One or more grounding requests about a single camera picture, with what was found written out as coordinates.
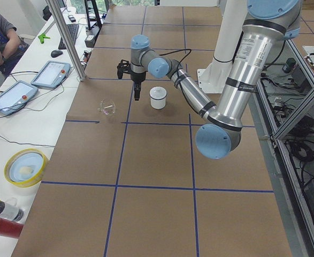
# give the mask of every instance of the light blue tablet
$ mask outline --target light blue tablet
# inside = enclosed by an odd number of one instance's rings
[[[37,87],[54,89],[60,85],[70,71],[69,63],[48,61],[32,80]]]
[[[38,92],[38,88],[24,81],[17,81],[0,95],[0,113],[10,115],[23,108]]]

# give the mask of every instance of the keyboard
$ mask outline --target keyboard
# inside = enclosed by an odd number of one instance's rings
[[[67,30],[69,31],[72,42],[75,44],[76,39],[77,39],[77,32],[78,32],[79,25],[78,24],[66,24],[66,27],[67,27]],[[64,44],[62,38],[60,38],[58,49],[59,50],[66,49],[66,45]]]

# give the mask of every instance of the black mouse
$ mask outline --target black mouse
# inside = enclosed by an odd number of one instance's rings
[[[62,55],[63,54],[63,51],[61,51],[61,50],[53,50],[52,52],[51,52],[51,57],[52,58],[56,58],[57,56],[60,56],[60,55]]]

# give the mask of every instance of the person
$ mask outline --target person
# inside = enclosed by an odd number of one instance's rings
[[[19,38],[16,30],[17,28],[0,14],[0,71],[6,77],[28,48],[28,44]]]

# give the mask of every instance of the white desk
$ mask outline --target white desk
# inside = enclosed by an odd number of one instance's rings
[[[86,23],[86,19],[81,19],[82,17],[84,17],[84,15],[74,14],[74,16],[78,23]],[[51,23],[52,18],[44,25],[39,34],[44,32]],[[43,67],[43,65],[51,59],[61,62],[67,62],[72,65],[67,50],[63,50],[63,54],[58,56],[57,58],[51,58],[50,56],[50,53],[58,48],[60,40],[60,35],[55,24],[46,33],[46,35],[51,37],[51,39],[45,39],[44,44],[41,44],[39,39],[36,37],[12,72],[39,71]],[[85,26],[80,25],[79,36],[75,44],[76,50],[80,58],[82,57],[84,50],[91,51],[90,48],[86,48],[85,46],[85,38]],[[18,74],[15,75],[15,78],[17,80],[20,79],[30,83],[34,76],[35,74]],[[8,77],[4,81],[0,90],[6,90],[11,85],[13,85],[14,82],[15,80],[12,77]],[[73,98],[76,94],[78,85],[79,80],[77,78],[77,73],[75,71],[72,71],[69,77],[65,80],[65,82],[63,82],[64,92],[58,95],[46,107],[45,110],[37,112],[28,109],[22,109],[12,116],[0,118],[0,135],[11,141],[55,145],[59,137],[60,131],[63,127],[66,113],[68,112]],[[28,103],[26,107],[32,109],[42,109],[53,96],[62,91],[63,88],[59,86],[57,89],[51,91],[50,93],[47,93],[37,100]],[[39,89],[37,96],[46,92],[48,92],[48,90]],[[8,143],[0,138],[0,199],[6,201],[9,198],[16,198],[18,200],[17,205],[25,212],[25,215],[20,223],[25,222],[40,183],[29,188],[16,187],[6,181],[3,175],[3,170],[6,162],[12,155],[20,150],[27,148],[39,149],[44,152],[44,154],[48,158],[51,157],[53,152],[53,147],[18,145],[14,143]],[[0,257],[10,256],[16,243],[17,239],[0,236]]]

